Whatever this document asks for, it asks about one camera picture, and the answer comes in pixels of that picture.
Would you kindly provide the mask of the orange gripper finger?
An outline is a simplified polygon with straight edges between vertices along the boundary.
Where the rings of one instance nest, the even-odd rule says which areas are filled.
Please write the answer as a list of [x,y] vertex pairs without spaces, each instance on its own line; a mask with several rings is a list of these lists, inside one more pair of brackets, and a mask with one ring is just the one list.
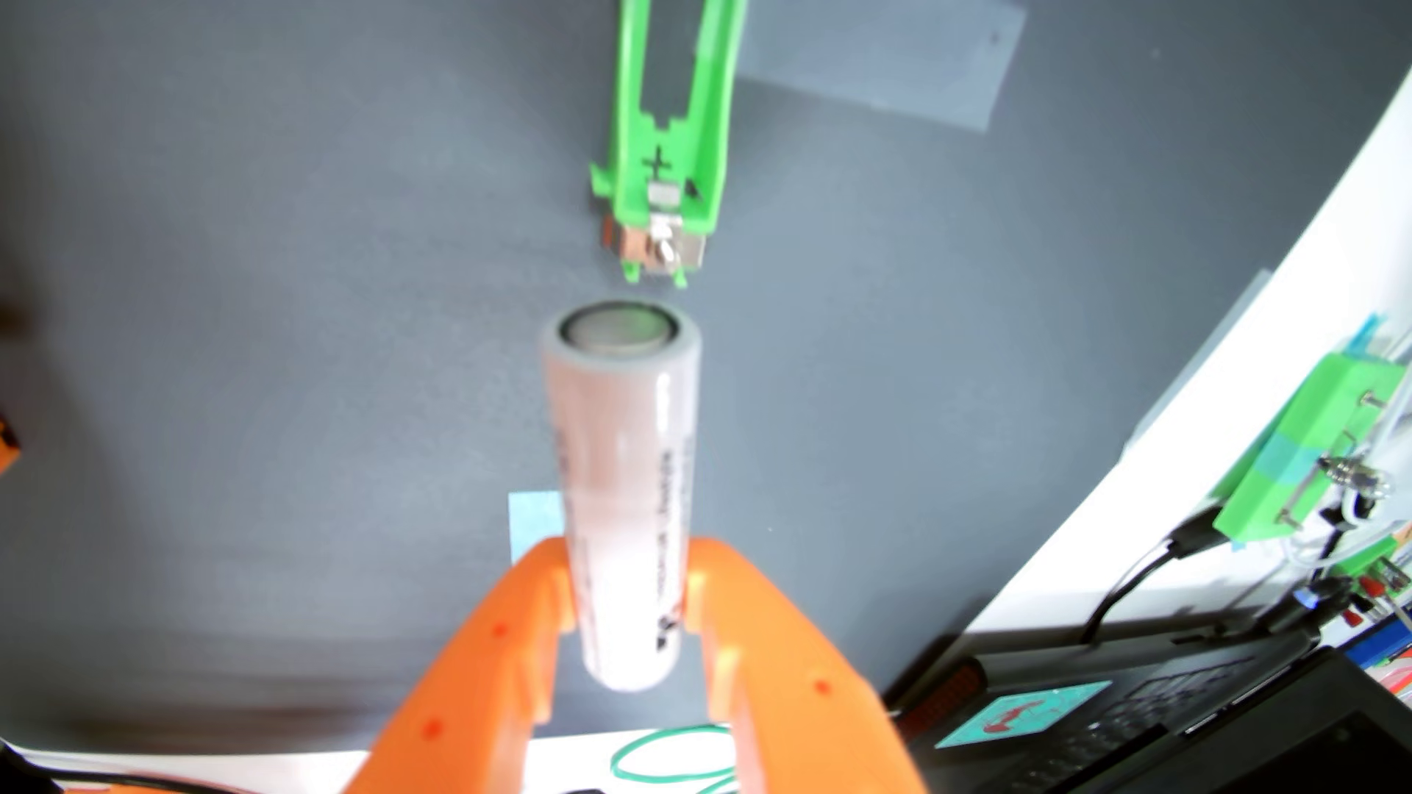
[[520,793],[551,718],[556,646],[575,632],[562,538],[520,558],[374,740],[346,793]]
[[928,793],[878,694],[744,555],[690,541],[685,629],[741,793]]

